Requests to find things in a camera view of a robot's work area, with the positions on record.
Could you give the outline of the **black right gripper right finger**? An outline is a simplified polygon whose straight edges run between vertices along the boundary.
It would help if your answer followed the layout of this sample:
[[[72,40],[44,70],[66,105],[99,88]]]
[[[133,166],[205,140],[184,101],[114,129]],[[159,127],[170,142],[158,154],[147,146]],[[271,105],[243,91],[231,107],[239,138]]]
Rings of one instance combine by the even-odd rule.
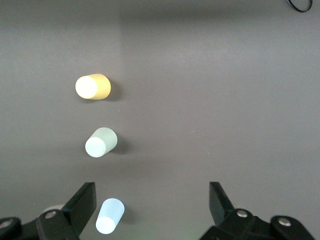
[[[293,217],[276,215],[266,222],[235,208],[219,182],[209,183],[209,210],[214,225],[199,240],[315,240]]]

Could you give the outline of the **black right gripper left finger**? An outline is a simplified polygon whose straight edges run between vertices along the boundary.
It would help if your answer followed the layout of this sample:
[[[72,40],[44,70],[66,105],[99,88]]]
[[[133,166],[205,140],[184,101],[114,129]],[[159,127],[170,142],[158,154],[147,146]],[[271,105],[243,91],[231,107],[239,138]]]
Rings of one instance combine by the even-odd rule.
[[[80,240],[96,207],[96,185],[86,182],[61,209],[47,210],[31,222],[0,218],[0,240]]]

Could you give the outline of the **pale green plastic cup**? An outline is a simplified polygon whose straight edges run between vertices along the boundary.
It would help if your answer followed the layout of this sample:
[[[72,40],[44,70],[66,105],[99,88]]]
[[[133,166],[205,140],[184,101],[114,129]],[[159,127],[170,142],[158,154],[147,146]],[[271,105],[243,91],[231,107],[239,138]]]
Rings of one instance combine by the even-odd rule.
[[[112,151],[117,143],[118,137],[112,129],[100,127],[86,141],[85,151],[93,158],[100,158]]]

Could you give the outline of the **yellow plastic cup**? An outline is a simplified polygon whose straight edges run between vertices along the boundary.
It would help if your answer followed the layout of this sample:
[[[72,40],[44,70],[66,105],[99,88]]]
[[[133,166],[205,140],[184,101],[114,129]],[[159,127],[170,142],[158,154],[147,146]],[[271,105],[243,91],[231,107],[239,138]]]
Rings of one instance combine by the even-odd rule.
[[[82,76],[75,83],[76,93],[86,100],[104,100],[111,89],[110,80],[100,73]]]

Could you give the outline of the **light blue plastic cup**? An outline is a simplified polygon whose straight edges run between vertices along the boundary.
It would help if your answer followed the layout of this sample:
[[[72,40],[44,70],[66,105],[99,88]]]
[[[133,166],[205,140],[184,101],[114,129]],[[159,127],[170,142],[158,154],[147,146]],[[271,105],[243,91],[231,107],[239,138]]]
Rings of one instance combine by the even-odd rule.
[[[99,233],[111,234],[125,212],[124,204],[117,198],[106,199],[100,208],[95,226]]]

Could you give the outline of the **dark grey table cloth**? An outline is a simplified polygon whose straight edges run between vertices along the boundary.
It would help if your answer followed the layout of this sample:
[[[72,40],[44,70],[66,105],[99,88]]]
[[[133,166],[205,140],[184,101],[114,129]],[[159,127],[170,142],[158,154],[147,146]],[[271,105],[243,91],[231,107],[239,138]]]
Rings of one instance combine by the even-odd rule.
[[[92,74],[103,100],[76,93]],[[117,145],[92,157],[103,127]],[[0,0],[0,218],[85,182],[125,212],[81,240],[198,240],[210,182],[320,240],[320,0]]]

